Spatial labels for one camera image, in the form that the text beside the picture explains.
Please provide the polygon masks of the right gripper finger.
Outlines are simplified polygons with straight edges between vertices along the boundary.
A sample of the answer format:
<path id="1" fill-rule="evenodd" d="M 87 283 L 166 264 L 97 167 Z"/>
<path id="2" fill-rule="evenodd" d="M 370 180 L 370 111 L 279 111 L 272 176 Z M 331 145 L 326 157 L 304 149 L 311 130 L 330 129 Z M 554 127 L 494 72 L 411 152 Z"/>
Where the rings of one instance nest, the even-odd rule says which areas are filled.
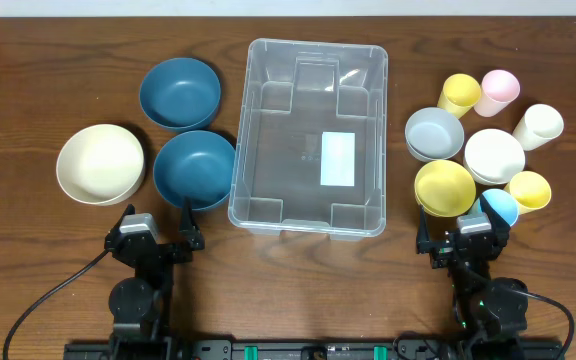
<path id="1" fill-rule="evenodd" d="M 426 213 L 422 205 L 419 206 L 419 212 L 420 221 L 416 235 L 416 249 L 418 254 L 426 254 L 434 249 L 434 242 L 428 232 Z"/>
<path id="2" fill-rule="evenodd" d="M 490 220 L 490 223 L 492 226 L 492 231 L 495 233 L 495 236 L 497 237 L 497 239 L 498 240 L 508 240 L 510 229 L 511 229 L 510 225 L 492 207 L 488 207 L 485 210 L 485 213 Z"/>

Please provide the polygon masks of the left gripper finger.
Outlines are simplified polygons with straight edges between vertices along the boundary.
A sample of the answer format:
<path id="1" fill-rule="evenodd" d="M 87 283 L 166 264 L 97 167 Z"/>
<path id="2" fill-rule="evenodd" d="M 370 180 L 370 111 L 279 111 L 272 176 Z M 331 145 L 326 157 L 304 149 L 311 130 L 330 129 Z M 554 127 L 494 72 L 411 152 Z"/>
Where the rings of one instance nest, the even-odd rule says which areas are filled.
<path id="1" fill-rule="evenodd" d="M 120 216 L 119 220 L 116 222 L 116 224 L 111 228 L 111 233 L 113 235 L 116 235 L 119 231 L 119 228 L 124 220 L 124 218 L 128 215 L 133 215 L 135 213 L 135 207 L 132 204 L 128 204 L 125 208 L 125 210 L 123 211 L 122 215 Z"/>
<path id="2" fill-rule="evenodd" d="M 179 233 L 191 250 L 205 249 L 205 239 L 194 219 L 191 200 L 188 197 L 182 202 Z"/>

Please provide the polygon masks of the cream large bowl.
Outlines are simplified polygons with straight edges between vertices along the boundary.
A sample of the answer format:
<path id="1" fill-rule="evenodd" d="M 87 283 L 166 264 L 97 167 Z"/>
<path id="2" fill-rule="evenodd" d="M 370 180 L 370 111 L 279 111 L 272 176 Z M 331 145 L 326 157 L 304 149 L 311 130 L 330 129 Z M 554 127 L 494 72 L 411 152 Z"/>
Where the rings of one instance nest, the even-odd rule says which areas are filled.
<path id="1" fill-rule="evenodd" d="M 73 200 L 110 206 L 131 197 L 146 171 L 144 150 L 138 138 L 124 127 L 98 124 L 74 134 L 62 147 L 56 177 Z"/>

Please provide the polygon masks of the dark blue bowl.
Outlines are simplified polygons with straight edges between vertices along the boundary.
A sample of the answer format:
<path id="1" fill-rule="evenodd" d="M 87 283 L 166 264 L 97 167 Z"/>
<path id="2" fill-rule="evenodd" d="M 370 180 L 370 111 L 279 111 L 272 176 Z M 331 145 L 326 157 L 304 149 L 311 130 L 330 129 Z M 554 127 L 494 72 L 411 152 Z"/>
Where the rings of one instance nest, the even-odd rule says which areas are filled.
<path id="1" fill-rule="evenodd" d="M 177 208 L 212 210 L 228 198 L 235 148 L 221 135 L 193 130 L 169 140 L 154 161 L 154 184 Z"/>
<path id="2" fill-rule="evenodd" d="M 210 65 L 195 58 L 173 58 L 147 73 L 138 98 L 151 121 L 173 132 L 186 132 L 212 123 L 221 94 L 220 79 Z"/>

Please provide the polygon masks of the pink cup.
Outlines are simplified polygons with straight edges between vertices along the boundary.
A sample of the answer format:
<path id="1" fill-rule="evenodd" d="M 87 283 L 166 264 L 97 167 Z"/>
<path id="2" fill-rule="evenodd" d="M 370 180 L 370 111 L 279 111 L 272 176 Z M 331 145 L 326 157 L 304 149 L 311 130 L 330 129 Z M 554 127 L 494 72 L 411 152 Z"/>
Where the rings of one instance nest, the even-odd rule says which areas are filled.
<path id="1" fill-rule="evenodd" d="M 474 110 L 483 117 L 497 115 L 519 96 L 520 90 L 519 80 L 511 72 L 492 70 L 483 77 L 481 98 L 474 105 Z"/>

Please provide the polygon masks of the yellow cup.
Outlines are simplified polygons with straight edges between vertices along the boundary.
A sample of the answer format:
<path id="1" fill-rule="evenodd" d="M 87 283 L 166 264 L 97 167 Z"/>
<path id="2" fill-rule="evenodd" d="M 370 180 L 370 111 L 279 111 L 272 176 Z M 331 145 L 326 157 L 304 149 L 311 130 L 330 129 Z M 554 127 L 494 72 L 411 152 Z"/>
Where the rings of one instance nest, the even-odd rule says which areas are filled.
<path id="1" fill-rule="evenodd" d="M 479 82 L 470 75 L 457 73 L 445 80 L 437 106 L 460 119 L 480 98 Z"/>
<path id="2" fill-rule="evenodd" d="M 512 177 L 504 190 L 517 202 L 519 214 L 527 214 L 546 207 L 552 199 L 548 181 L 533 171 L 522 171 Z"/>

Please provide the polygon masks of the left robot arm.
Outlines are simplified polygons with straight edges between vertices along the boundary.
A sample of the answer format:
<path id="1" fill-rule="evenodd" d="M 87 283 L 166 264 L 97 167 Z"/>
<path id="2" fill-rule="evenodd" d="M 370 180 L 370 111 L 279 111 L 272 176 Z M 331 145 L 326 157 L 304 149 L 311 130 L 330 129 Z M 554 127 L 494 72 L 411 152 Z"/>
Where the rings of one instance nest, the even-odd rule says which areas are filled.
<path id="1" fill-rule="evenodd" d="M 130 351 L 143 354 L 161 347 L 159 355 L 172 353 L 169 338 L 173 267 L 188 263 L 192 253 L 205 248 L 205 240 L 194 220 L 190 201 L 181 208 L 179 242 L 159 243 L 158 228 L 149 213 L 138 214 L 128 205 L 104 240 L 112 257 L 134 270 L 109 295 L 113 321 L 110 343 L 113 357 Z"/>

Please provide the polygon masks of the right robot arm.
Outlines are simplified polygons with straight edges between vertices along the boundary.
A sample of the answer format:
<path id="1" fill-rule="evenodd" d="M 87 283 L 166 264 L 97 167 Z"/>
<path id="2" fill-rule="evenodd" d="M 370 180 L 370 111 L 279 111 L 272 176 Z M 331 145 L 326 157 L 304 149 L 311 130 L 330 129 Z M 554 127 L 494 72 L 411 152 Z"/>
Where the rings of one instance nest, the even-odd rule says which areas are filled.
<path id="1" fill-rule="evenodd" d="M 434 269 L 448 270 L 457 313 L 465 327 L 456 351 L 472 359 L 475 346 L 505 350 L 506 342 L 527 328 L 527 301 L 519 293 L 525 288 L 521 281 L 490 276 L 489 263 L 499 257 L 509 240 L 510 225 L 503 217 L 486 205 L 482 213 L 459 217 L 457 224 L 456 230 L 445 233 L 444 240 L 434 241 L 421 209 L 416 249 L 430 256 Z"/>

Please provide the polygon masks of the light blue cup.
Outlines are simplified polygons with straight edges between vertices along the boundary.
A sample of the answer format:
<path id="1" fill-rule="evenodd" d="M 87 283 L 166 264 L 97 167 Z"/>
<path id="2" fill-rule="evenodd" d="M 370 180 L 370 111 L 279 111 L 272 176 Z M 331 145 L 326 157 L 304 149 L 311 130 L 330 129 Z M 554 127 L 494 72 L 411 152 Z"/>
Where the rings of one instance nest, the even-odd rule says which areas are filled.
<path id="1" fill-rule="evenodd" d="M 480 205 L 482 199 L 485 199 L 510 227 L 516 224 L 519 218 L 519 207 L 516 200 L 509 193 L 496 188 L 485 190 L 470 208 L 469 215 L 483 212 Z"/>

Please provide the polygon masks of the yellow small bowl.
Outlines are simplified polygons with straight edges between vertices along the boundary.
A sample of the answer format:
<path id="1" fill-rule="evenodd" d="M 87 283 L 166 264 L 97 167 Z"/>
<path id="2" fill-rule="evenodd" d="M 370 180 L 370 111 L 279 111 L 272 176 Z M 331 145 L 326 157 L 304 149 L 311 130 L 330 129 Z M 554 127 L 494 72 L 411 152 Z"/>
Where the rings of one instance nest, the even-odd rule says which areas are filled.
<path id="1" fill-rule="evenodd" d="M 458 217 L 466 213 L 476 198 L 476 185 L 470 173 L 450 160 L 435 160 L 422 166 L 414 179 L 416 201 L 435 217 Z"/>

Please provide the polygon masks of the white small bowl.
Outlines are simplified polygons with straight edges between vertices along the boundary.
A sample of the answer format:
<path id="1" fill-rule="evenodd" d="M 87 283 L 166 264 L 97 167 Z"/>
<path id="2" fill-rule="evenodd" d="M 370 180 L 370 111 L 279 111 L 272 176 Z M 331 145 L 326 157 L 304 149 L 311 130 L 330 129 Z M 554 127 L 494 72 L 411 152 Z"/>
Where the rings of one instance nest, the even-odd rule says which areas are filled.
<path id="1" fill-rule="evenodd" d="M 463 163 L 478 183 L 501 185 L 524 170 L 525 152 L 511 134 L 484 129 L 467 141 Z"/>

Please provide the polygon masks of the grey small bowl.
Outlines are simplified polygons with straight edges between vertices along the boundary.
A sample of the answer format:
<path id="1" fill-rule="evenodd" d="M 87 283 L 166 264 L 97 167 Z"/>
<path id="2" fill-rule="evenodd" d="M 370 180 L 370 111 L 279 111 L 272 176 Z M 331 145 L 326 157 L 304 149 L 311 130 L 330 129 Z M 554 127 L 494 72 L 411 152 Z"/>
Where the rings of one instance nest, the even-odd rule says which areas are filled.
<path id="1" fill-rule="evenodd" d="M 406 122 L 404 133 L 408 151 L 422 162 L 455 156 L 465 140 L 460 120 L 438 107 L 426 107 L 413 113 Z"/>

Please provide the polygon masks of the cream cup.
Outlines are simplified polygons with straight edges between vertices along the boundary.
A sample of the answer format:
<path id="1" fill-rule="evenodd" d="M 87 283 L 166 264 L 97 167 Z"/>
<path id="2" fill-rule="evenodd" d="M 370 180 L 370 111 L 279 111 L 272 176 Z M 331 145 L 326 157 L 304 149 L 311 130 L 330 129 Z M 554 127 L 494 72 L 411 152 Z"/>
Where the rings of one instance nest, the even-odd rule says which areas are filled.
<path id="1" fill-rule="evenodd" d="M 512 136 L 524 151 L 531 151 L 556 139 L 563 130 L 564 119 L 554 107 L 535 104 L 526 110 Z"/>

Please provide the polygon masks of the white label in bin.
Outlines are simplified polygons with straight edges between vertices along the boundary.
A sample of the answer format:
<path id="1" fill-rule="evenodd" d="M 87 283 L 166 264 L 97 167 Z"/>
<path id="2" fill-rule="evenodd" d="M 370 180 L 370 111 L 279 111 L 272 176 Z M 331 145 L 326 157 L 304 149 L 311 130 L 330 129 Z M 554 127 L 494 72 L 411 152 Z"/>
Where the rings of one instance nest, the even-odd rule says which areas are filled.
<path id="1" fill-rule="evenodd" d="M 354 186 L 355 134 L 323 132 L 320 184 L 322 186 Z"/>

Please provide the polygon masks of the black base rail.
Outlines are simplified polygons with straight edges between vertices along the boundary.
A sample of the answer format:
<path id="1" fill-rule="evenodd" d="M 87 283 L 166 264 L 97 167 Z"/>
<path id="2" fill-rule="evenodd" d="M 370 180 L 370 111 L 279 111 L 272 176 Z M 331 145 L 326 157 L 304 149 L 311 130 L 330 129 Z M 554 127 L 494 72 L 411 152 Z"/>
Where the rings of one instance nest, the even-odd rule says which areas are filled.
<path id="1" fill-rule="evenodd" d="M 399 338 L 393 342 L 298 343 L 73 343 L 64 347 L 64 360 L 394 360 L 465 359 L 465 354 L 436 340 Z"/>

